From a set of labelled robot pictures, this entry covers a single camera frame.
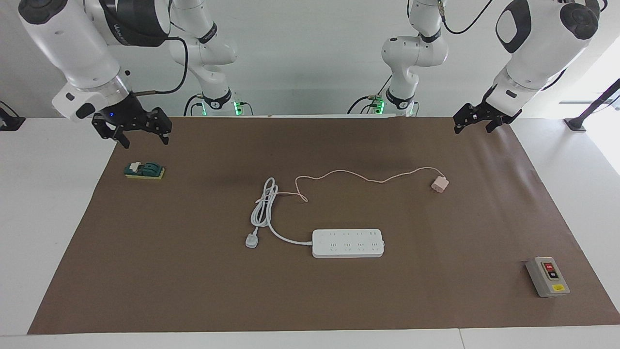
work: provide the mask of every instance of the black stand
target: black stand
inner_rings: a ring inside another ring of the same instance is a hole
[[[17,131],[26,118],[21,116],[10,116],[4,109],[0,108],[0,120],[4,121],[4,125],[0,124],[0,131]]]
[[[586,109],[581,115],[579,115],[578,117],[574,119],[564,119],[566,126],[568,126],[573,131],[581,131],[581,132],[586,131],[583,128],[583,121],[587,119],[588,116],[592,115],[593,112],[595,112],[600,106],[602,106],[603,103],[605,103],[619,89],[620,89],[620,79],[616,80],[616,82],[613,83],[613,85],[611,85],[607,89],[607,91],[603,92],[603,94],[597,100],[592,102],[592,104],[590,104],[588,109]]]

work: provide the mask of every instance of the power strip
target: power strip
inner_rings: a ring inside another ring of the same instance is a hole
[[[379,258],[384,242],[379,229],[317,229],[312,232],[315,258]]]

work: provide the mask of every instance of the white power cord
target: white power cord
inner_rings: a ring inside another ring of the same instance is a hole
[[[249,248],[255,248],[259,244],[259,237],[257,236],[257,234],[259,232],[259,228],[263,227],[269,227],[269,229],[275,236],[288,243],[292,243],[294,245],[312,246],[312,241],[299,242],[290,240],[278,234],[273,228],[271,224],[271,210],[273,202],[275,201],[275,197],[278,194],[288,193],[278,193],[278,185],[275,184],[275,179],[273,177],[269,177],[269,179],[265,182],[265,185],[263,186],[263,194],[261,195],[260,199],[256,200],[257,205],[254,208],[254,211],[252,211],[252,215],[250,216],[250,222],[255,228],[254,232],[247,236],[246,246]]]
[[[252,225],[254,226],[254,232],[249,234],[246,238],[246,246],[249,248],[255,248],[258,244],[259,244],[259,237],[257,236],[258,232],[259,232],[259,228],[262,227],[269,227],[269,229],[272,231],[272,233],[278,237],[280,240],[286,241],[288,243],[292,243],[294,245],[304,245],[304,246],[312,246],[312,241],[308,241],[308,242],[299,242],[299,241],[294,241],[294,240],[290,240],[287,239],[285,237],[283,237],[282,235],[278,234],[275,229],[272,226],[271,223],[271,218],[272,218],[272,206],[273,206],[273,202],[275,201],[276,196],[278,195],[295,195],[295,196],[299,196],[304,202],[308,202],[308,198],[301,194],[301,191],[299,190],[299,183],[298,181],[302,178],[306,178],[306,179],[312,179],[315,181],[318,181],[320,179],[323,179],[333,173],[338,173],[338,172],[344,172],[344,173],[349,173],[351,175],[357,176],[361,179],[364,179],[367,182],[372,182],[372,183],[378,183],[378,184],[383,184],[385,182],[391,181],[392,179],[398,178],[398,177],[402,177],[402,176],[407,176],[407,175],[412,175],[418,171],[422,171],[422,170],[433,170],[436,171],[439,174],[439,177],[437,177],[437,179],[433,182],[433,184],[431,185],[431,188],[433,188],[433,190],[435,190],[438,193],[443,193],[443,191],[446,189],[446,187],[448,186],[448,180],[446,179],[446,176],[438,169],[434,168],[434,167],[420,167],[417,168],[413,171],[409,171],[409,172],[404,172],[404,173],[400,173],[397,174],[395,176],[391,176],[390,178],[384,179],[382,181],[380,180],[376,180],[376,179],[368,179],[364,176],[362,176],[361,174],[352,172],[352,171],[348,171],[348,170],[334,170],[334,171],[330,171],[326,174],[324,174],[321,177],[310,177],[310,176],[298,176],[297,178],[295,178],[295,188],[297,189],[296,193],[287,193],[287,192],[278,192],[278,185],[275,184],[275,179],[273,177],[269,177],[269,179],[265,182],[265,185],[263,186],[263,194],[261,195],[260,199],[256,200],[256,207],[254,208],[254,211],[252,211],[252,215],[250,216],[250,222],[252,223]]]

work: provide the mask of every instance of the white wall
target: white wall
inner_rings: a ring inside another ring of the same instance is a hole
[[[620,78],[620,39],[565,94],[566,101],[594,101]]]
[[[0,2],[0,99],[27,117],[51,117],[51,99],[63,77],[25,33],[18,20],[19,0]],[[258,114],[341,114],[364,94],[376,93],[389,76],[381,46],[398,35],[415,35],[406,18],[406,1],[372,0],[208,0],[220,35],[234,37],[239,60],[224,68],[231,87]],[[486,0],[450,1],[452,28],[461,29]],[[477,104],[510,55],[495,37],[495,21],[508,0],[496,0],[479,23],[460,36],[445,34],[450,56],[443,66],[419,68],[417,99],[421,115],[450,116],[465,102]],[[544,115],[620,34],[620,6],[612,3],[601,18],[590,48],[562,81],[541,94],[524,116]],[[164,45],[111,47],[135,90],[169,89],[182,74]],[[180,115],[185,101],[200,92],[193,76],[171,96],[143,97],[147,108],[161,106]]]

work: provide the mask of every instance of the pink cable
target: pink cable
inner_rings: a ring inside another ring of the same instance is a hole
[[[420,167],[420,168],[416,168],[413,171],[400,173],[400,174],[397,174],[395,176],[391,176],[388,179],[384,179],[382,181],[378,181],[376,179],[368,179],[368,178],[362,176],[361,174],[358,174],[358,173],[355,173],[355,172],[352,172],[352,171],[348,171],[348,170],[334,170],[334,171],[331,171],[331,172],[328,172],[328,173],[322,175],[321,177],[299,176],[299,177],[295,178],[295,188],[297,189],[296,193],[278,192],[276,195],[295,195],[295,196],[299,196],[304,202],[308,202],[308,198],[304,194],[301,194],[301,191],[299,190],[299,183],[298,183],[298,181],[300,179],[302,179],[302,178],[311,179],[313,181],[319,181],[319,180],[321,180],[321,179],[331,175],[332,173],[344,172],[344,173],[349,173],[351,175],[357,176],[357,177],[359,177],[361,179],[364,179],[367,182],[383,184],[385,182],[391,181],[392,179],[395,179],[395,178],[398,178],[398,177],[402,177],[402,176],[412,175],[412,174],[414,174],[414,173],[416,173],[418,171],[421,171],[421,170],[433,170],[433,171],[436,171],[442,177],[445,178],[445,175],[440,170],[438,170],[438,169],[436,169],[434,167]]]

